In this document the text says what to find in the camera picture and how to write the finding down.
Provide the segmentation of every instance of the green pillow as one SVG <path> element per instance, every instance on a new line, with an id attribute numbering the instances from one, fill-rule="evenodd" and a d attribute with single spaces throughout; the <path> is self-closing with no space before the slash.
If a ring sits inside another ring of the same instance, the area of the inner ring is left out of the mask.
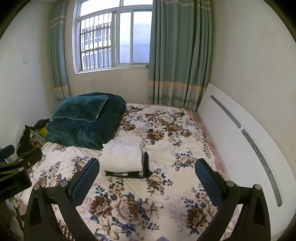
<path id="1" fill-rule="evenodd" d="M 107 95 L 68 97 L 56 108 L 52 119 L 68 118 L 92 123 L 99 117 L 107 100 Z"/>

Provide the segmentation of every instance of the curtain fold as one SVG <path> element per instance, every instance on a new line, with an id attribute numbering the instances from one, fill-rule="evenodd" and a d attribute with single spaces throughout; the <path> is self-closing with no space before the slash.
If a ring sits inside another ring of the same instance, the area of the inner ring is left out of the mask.
<path id="1" fill-rule="evenodd" d="M 210 1 L 154 0 L 148 103 L 196 111 L 209 81 Z"/>
<path id="2" fill-rule="evenodd" d="M 67 0 L 54 4 L 49 27 L 49 64 L 51 67 L 54 92 L 58 103 L 71 96 L 65 62 L 65 17 Z"/>

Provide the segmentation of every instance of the white headboard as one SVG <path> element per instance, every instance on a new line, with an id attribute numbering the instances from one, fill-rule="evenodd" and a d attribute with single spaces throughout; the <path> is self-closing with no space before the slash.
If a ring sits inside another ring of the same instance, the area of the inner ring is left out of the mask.
<path id="1" fill-rule="evenodd" d="M 240 186 L 262 186 L 276 240 L 296 210 L 296 181 L 280 149 L 244 108 L 210 83 L 198 113 L 230 179 Z"/>

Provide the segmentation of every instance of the beige wall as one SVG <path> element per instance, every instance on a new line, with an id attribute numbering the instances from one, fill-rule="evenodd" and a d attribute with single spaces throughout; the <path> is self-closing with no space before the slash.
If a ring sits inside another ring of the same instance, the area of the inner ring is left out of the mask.
<path id="1" fill-rule="evenodd" d="M 0 147 L 16 146 L 25 124 L 50 118 L 57 104 L 47 57 L 50 9 L 29 3 L 0 40 Z"/>
<path id="2" fill-rule="evenodd" d="M 116 69 L 75 74 L 73 64 L 73 12 L 75 0 L 70 0 L 65 22 L 65 56 L 72 96 L 90 92 L 107 92 L 122 96 L 127 102 L 147 102 L 148 70 Z"/>
<path id="3" fill-rule="evenodd" d="M 212 0 L 210 82 L 268 132 L 296 177 L 296 43 L 263 0 Z"/>

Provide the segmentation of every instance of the white towel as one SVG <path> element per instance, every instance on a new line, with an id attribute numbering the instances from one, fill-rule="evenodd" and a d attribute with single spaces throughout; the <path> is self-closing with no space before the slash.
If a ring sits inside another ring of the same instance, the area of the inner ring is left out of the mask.
<path id="1" fill-rule="evenodd" d="M 141 172 L 142 148 L 138 142 L 111 140 L 103 144 L 102 169 L 109 172 Z"/>

